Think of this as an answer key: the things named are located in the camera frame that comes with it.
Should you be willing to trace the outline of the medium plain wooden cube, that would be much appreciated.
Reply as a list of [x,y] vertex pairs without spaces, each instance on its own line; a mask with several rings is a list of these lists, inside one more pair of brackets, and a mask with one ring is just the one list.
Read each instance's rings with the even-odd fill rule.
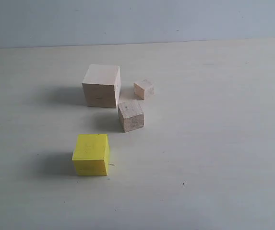
[[119,103],[118,114],[124,132],[144,127],[144,112],[137,100]]

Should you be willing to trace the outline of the small plain wooden cube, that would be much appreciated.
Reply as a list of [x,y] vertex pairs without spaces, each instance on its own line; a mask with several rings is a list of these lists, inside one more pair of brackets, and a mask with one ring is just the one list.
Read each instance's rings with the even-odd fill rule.
[[147,97],[154,95],[155,93],[154,85],[147,79],[135,82],[133,87],[134,94],[142,100],[145,100]]

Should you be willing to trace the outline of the large plain wooden cube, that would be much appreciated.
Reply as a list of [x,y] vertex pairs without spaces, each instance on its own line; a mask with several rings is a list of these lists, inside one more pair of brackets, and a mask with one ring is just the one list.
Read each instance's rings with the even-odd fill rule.
[[90,107],[117,108],[120,98],[120,67],[91,64],[82,81],[86,103]]

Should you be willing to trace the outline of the yellow wooden cube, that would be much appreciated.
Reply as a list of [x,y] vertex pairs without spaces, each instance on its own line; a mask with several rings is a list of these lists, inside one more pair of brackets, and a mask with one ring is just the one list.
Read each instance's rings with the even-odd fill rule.
[[107,134],[79,134],[72,155],[78,176],[107,176],[110,146]]

